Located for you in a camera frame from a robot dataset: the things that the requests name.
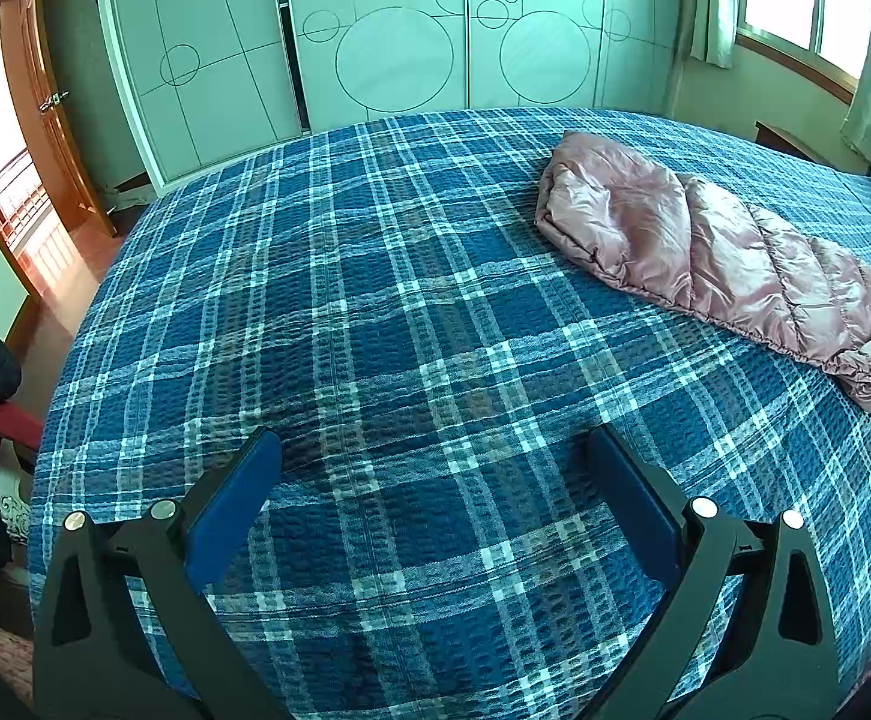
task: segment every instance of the wooden floor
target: wooden floor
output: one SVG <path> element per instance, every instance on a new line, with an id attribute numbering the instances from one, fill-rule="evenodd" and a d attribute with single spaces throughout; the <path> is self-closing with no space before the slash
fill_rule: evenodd
<path id="1" fill-rule="evenodd" d="M 112 214 L 117 238 L 83 224 L 72 233 L 54 212 L 33 234 L 19 261 L 35 283 L 43 302 L 22 365 L 22 382 L 13 400 L 31 415 L 44 419 L 65 357 L 85 317 L 98 285 L 115 260 L 125 236 L 145 206 Z"/>

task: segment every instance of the blue plaid bedspread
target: blue plaid bedspread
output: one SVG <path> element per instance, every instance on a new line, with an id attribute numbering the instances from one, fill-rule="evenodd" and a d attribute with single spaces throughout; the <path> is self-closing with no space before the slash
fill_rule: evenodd
<path id="1" fill-rule="evenodd" d="M 208 600 L 296 717 L 570 718 L 660 597 L 582 458 L 611 422 L 687 493 L 805 515 L 847 689 L 871 656 L 871 417 L 818 370 L 554 250 L 532 216 L 566 128 L 871 264 L 871 178 L 664 119 L 427 114 L 249 158 L 153 205 L 88 310 L 38 456 L 33 603 L 68 512 L 137 517 L 270 425 L 285 480 Z"/>

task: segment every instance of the balcony railing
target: balcony railing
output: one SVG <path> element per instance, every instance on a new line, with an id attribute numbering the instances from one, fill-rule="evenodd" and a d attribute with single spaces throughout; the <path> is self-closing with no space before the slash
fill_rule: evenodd
<path id="1" fill-rule="evenodd" d="M 0 231 L 9 248 L 22 238 L 48 204 L 48 194 L 32 156 L 24 148 L 0 170 Z"/>

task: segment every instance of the sliding wardrobe door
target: sliding wardrobe door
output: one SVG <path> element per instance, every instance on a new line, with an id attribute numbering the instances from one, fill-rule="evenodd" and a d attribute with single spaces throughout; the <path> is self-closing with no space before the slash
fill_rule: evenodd
<path id="1" fill-rule="evenodd" d="M 99 4 L 157 187 L 301 134 L 276 0 Z"/>
<path id="2" fill-rule="evenodd" d="M 466 106 L 465 0 L 289 0 L 312 131 Z"/>
<path id="3" fill-rule="evenodd" d="M 591 106 L 603 0 L 469 0 L 473 108 Z"/>
<path id="4" fill-rule="evenodd" d="M 595 104 L 662 113 L 680 0 L 605 0 Z"/>

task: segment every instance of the wooden nightstand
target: wooden nightstand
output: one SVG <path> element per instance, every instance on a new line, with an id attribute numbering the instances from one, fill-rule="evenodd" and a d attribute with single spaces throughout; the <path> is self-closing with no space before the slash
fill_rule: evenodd
<path id="1" fill-rule="evenodd" d="M 805 145 L 799 138 L 792 135 L 787 129 L 773 127 L 771 124 L 755 122 L 755 142 L 759 146 L 771 148 L 773 151 L 781 151 L 783 154 L 799 157 L 807 162 L 815 162 L 818 165 L 832 167 L 832 164 L 820 156 L 816 151 Z"/>

